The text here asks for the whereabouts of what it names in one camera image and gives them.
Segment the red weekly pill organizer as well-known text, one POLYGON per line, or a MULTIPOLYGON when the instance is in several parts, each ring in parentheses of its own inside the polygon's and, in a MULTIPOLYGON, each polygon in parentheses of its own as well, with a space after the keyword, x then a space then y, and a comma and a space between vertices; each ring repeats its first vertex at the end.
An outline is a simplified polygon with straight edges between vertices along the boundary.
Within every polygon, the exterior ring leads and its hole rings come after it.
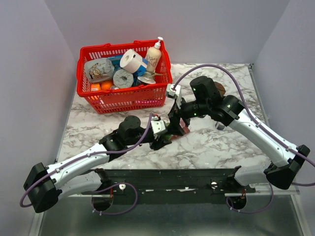
POLYGON ((190 132, 189 127, 186 125, 185 121, 182 118, 180 118, 179 128, 180 129, 179 131, 176 131, 176 134, 172 134, 170 136, 170 139, 169 139, 170 141, 179 139, 190 132))

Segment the green pill bottle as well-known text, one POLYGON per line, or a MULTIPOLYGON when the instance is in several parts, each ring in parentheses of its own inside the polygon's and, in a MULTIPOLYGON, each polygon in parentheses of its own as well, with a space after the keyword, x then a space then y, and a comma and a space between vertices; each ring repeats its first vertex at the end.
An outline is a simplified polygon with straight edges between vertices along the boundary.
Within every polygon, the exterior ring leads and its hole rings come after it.
POLYGON ((172 134, 167 134, 167 133, 165 133, 165 134, 163 135, 163 138, 164 138, 165 140, 167 140, 167 141, 170 141, 171 138, 172 138, 172 134))

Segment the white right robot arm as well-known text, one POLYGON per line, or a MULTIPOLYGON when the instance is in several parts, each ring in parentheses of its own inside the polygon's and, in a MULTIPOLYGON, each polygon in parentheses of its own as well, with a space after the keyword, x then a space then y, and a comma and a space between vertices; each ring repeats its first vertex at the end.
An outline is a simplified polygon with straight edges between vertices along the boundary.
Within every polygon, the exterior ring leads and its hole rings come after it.
POLYGON ((245 136, 262 150, 271 163, 264 166, 238 167, 232 177, 226 181, 227 189, 239 192, 250 184, 270 183, 287 190, 301 169, 310 149, 284 141, 282 137, 255 118, 251 111, 246 111, 244 104, 235 96, 222 96, 215 82, 206 76, 200 76, 190 82, 195 100, 185 102, 181 97, 181 87, 168 84, 166 95, 175 99, 175 114, 182 119, 210 116, 211 119, 228 126, 245 136))

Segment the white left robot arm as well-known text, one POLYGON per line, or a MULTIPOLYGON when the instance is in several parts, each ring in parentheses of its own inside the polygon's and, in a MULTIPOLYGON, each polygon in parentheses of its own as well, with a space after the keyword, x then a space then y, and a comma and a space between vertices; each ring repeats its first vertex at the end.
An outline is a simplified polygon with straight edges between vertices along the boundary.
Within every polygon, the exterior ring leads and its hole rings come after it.
POLYGON ((36 213, 42 213, 53 207, 62 190, 69 181, 89 169, 106 164, 140 144, 149 143, 151 149, 163 141, 163 135, 169 131, 169 125, 159 116, 150 114, 146 128, 136 116, 128 116, 112 133, 104 136, 91 148, 64 162, 44 166, 37 163, 32 166, 23 188, 25 190, 20 206, 33 207, 36 213))

